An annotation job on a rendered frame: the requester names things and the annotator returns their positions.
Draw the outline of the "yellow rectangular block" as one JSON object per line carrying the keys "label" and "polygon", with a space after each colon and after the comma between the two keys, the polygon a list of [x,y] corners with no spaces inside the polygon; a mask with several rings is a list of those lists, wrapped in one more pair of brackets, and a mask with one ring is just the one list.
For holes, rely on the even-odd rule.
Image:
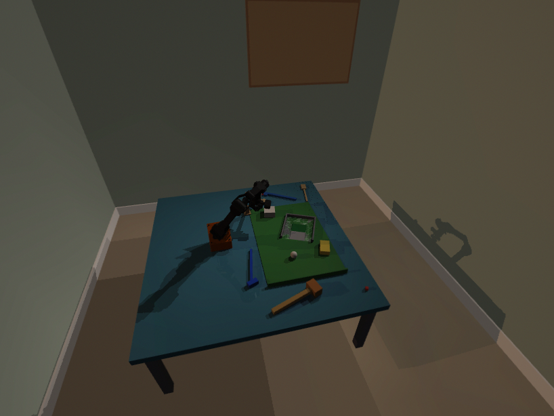
{"label": "yellow rectangular block", "polygon": [[320,255],[330,255],[329,241],[320,240]]}

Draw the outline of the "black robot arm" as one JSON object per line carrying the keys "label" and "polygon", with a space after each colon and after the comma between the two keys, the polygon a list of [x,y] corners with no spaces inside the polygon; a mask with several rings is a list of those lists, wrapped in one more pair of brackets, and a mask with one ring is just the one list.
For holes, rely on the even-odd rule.
{"label": "black robot arm", "polygon": [[[239,216],[241,213],[243,214],[250,206],[251,201],[253,199],[258,199],[261,197],[261,193],[263,194],[269,186],[269,183],[267,180],[262,180],[261,182],[255,182],[254,187],[251,190],[248,190],[245,194],[238,195],[233,201],[230,206],[230,212],[225,217],[224,220],[220,221],[219,223],[216,223],[213,225],[211,230],[209,231],[213,235],[213,239],[221,240],[229,230],[229,224],[232,222],[232,220]],[[246,196],[249,201],[249,206],[247,207],[239,198]]]}

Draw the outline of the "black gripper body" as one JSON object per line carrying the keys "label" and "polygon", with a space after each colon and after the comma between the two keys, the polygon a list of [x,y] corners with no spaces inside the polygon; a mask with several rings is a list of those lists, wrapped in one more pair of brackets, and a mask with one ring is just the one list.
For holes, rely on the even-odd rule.
{"label": "black gripper body", "polygon": [[[243,197],[242,202],[247,206],[248,203],[249,203],[249,200],[248,200],[247,197]],[[264,205],[265,209],[270,209],[271,200],[265,200],[265,202],[264,202],[264,201],[261,200],[261,197],[258,198],[258,199],[253,199],[251,201],[251,206],[254,206],[254,205],[259,205],[259,207],[263,207],[263,205]]]}

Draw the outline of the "green flat mat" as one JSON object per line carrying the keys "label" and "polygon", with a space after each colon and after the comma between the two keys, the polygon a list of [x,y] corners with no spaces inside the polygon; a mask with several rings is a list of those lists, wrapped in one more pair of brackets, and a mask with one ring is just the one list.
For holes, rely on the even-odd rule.
{"label": "green flat mat", "polygon": [[[345,268],[309,202],[275,206],[275,217],[264,217],[264,208],[250,212],[267,283]],[[314,242],[310,236],[313,224],[309,229],[309,223],[305,223],[308,219],[300,217],[294,219],[294,224],[300,221],[307,225],[310,235],[305,231],[304,241],[280,237],[287,213],[316,217]],[[320,255],[320,240],[329,241],[330,255]],[[293,251],[296,258],[291,257]]]}

